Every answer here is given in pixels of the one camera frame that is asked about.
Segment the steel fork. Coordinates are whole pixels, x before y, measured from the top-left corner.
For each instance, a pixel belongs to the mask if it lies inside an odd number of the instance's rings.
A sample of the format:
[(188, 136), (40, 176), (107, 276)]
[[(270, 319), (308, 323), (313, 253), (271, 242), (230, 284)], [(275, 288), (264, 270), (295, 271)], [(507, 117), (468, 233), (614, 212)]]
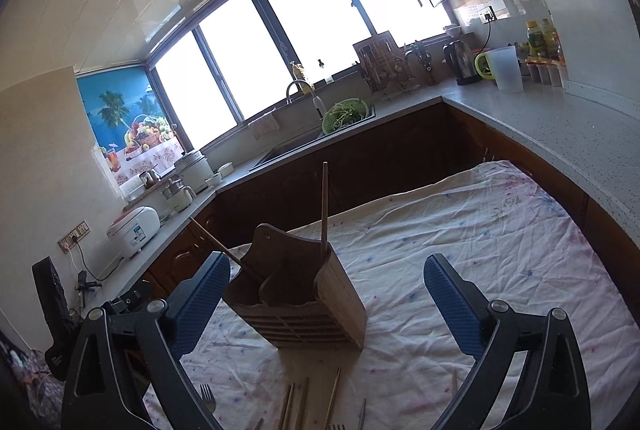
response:
[(201, 393), (201, 399), (204, 402), (207, 410), (209, 411), (209, 413), (213, 414), (215, 413), (216, 407), (217, 407), (217, 403), (215, 400), (215, 396), (213, 395), (213, 391), (212, 389), (209, 387), (208, 384), (201, 384), (200, 385), (200, 393)]

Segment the steel stock pot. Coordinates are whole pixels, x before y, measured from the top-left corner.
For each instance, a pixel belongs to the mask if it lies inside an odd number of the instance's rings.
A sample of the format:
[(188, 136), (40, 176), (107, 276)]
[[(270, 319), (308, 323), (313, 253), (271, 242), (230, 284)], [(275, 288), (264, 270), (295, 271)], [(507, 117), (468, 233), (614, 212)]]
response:
[(176, 160), (174, 167), (183, 184), (190, 186), (195, 194), (206, 189), (207, 181), (214, 175), (214, 170), (200, 150), (185, 153)]

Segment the fruit poster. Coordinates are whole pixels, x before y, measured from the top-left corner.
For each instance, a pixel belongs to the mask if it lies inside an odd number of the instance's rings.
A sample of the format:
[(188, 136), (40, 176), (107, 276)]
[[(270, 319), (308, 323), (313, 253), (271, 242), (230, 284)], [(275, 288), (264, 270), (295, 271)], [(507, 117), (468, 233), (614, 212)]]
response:
[(146, 171), (166, 174), (183, 148), (146, 72), (120, 68), (77, 79), (99, 150), (118, 186)]

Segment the green vegetable basin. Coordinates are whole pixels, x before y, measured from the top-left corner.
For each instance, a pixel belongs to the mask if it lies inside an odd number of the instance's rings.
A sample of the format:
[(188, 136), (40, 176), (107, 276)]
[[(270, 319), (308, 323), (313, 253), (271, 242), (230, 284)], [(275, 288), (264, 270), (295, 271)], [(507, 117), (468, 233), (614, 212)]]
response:
[(370, 118), (373, 108), (360, 98), (347, 98), (334, 104), (324, 115), (321, 123), (324, 135), (333, 134), (345, 127)]

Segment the oil bottles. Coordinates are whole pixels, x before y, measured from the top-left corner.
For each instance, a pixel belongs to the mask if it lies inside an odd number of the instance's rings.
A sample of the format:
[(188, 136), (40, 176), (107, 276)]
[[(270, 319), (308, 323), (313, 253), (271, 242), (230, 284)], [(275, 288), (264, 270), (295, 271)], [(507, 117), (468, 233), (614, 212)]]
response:
[(537, 58), (561, 61), (564, 59), (558, 31), (551, 18), (526, 22), (529, 52)]

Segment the dish drying rack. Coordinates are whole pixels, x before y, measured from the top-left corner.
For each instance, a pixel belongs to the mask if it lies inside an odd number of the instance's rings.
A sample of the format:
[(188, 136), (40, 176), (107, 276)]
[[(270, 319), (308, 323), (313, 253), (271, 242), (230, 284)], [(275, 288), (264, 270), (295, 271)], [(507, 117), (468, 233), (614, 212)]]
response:
[(424, 41), (398, 46), (390, 31), (374, 34), (353, 46), (358, 72), (372, 94), (390, 87), (405, 90), (408, 83), (437, 84), (434, 60)]

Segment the long wooden chopstick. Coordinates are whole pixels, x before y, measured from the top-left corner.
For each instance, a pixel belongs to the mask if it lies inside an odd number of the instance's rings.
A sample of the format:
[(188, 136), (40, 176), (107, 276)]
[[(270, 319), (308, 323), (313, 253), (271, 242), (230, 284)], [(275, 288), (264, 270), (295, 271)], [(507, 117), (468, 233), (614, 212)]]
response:
[(322, 427), (323, 430), (328, 430), (330, 426), (334, 404), (335, 404), (335, 398), (337, 395), (337, 389), (338, 389), (338, 386), (340, 385), (341, 373), (342, 373), (342, 367), (338, 366), (336, 369), (336, 374), (332, 384), (328, 406), (326, 406), (326, 414), (324, 415), (324, 421), (323, 421), (323, 427)]

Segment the white blender jug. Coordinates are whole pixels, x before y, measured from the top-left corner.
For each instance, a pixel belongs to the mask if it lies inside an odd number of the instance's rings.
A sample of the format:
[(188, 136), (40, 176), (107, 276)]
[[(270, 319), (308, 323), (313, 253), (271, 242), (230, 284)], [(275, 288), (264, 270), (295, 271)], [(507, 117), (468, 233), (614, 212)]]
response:
[(169, 179), (168, 184), (162, 189), (162, 195), (167, 201), (171, 211), (175, 213), (189, 208), (196, 197), (192, 187), (186, 185), (181, 177)]

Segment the black electric kettle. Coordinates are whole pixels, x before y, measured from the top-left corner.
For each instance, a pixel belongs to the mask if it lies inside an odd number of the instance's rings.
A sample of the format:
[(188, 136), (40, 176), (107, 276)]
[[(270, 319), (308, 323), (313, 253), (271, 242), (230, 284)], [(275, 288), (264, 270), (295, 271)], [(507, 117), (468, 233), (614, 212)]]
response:
[(458, 85), (474, 84), (482, 79), (475, 69), (475, 57), (463, 41), (454, 40), (446, 44), (442, 48), (442, 56)]

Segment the translucent plastic pitcher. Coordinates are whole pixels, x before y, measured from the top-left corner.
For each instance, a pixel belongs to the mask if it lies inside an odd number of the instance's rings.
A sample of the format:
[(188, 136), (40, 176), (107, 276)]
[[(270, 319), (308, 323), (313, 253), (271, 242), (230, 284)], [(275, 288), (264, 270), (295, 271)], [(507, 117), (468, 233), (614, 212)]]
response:
[(521, 69), (514, 46), (491, 49), (487, 53), (487, 60), (489, 70), (501, 92), (518, 93), (524, 90)]

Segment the chrome sink faucet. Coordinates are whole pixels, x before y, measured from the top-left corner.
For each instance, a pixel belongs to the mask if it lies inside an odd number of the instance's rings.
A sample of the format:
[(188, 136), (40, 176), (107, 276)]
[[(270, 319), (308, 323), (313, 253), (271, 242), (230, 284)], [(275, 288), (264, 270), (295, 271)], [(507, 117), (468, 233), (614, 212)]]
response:
[(285, 91), (285, 102), (287, 104), (293, 104), (294, 101), (299, 99), (309, 99), (312, 107), (316, 110), (320, 119), (323, 119), (326, 115), (326, 105), (311, 85), (305, 80), (296, 78), (290, 84)]

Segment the wooden utensil holder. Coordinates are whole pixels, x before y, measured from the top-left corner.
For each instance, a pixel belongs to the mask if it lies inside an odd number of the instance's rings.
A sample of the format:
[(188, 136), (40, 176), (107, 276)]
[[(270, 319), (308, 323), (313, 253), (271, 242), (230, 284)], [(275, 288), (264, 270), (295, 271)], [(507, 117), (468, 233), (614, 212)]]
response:
[(363, 348), (367, 312), (331, 244), (260, 224), (224, 303), (278, 349)]

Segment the white rice cooker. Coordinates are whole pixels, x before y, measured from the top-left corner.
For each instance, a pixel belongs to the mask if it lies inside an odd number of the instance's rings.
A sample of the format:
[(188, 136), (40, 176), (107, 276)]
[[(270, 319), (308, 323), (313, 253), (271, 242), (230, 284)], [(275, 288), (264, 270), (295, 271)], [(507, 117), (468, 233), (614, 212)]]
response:
[(119, 257), (131, 259), (160, 230), (160, 217), (151, 207), (139, 207), (115, 221), (107, 230), (107, 238)]

